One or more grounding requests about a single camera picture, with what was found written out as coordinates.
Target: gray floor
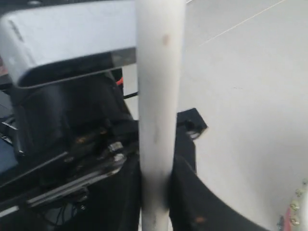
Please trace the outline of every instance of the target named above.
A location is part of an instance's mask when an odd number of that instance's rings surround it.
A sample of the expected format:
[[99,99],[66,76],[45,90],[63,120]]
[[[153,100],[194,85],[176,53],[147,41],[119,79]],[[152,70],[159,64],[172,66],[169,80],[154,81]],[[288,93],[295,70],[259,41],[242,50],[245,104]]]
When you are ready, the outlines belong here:
[[[187,4],[179,110],[209,125],[198,175],[223,201],[277,230],[308,176],[308,1],[192,0]],[[135,67],[125,70],[136,90]],[[128,104],[138,117],[137,101]]]

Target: white floor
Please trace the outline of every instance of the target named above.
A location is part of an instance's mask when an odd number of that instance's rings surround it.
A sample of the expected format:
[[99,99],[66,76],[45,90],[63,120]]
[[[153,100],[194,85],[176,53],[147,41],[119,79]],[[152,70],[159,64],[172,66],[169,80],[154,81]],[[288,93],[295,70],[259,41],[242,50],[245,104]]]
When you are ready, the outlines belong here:
[[[187,4],[179,110],[209,125],[196,141],[198,175],[224,202],[277,230],[308,177],[308,0]],[[125,69],[126,93],[137,89]],[[128,100],[137,114],[136,99]]]

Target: mounting hole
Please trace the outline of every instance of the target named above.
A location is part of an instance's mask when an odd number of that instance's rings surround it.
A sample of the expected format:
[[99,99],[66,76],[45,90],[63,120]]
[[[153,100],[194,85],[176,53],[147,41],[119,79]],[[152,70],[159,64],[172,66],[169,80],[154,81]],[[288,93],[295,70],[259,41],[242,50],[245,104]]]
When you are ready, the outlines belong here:
[[32,0],[32,1],[28,1],[28,5],[29,6],[39,6],[41,5],[42,2],[41,1],[38,1],[38,0]]

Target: white pole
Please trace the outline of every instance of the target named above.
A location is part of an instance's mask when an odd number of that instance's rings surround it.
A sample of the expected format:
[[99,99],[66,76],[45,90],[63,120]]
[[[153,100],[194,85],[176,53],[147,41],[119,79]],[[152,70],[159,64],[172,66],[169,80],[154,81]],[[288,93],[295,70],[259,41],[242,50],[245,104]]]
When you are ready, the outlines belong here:
[[184,0],[136,0],[142,230],[167,231]]

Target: white pvc pipe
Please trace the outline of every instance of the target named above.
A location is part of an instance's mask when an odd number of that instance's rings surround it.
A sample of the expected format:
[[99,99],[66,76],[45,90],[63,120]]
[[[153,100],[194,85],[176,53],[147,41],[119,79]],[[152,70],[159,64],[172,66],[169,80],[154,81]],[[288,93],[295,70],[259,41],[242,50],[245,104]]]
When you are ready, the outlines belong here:
[[185,1],[136,0],[142,230],[166,231]]

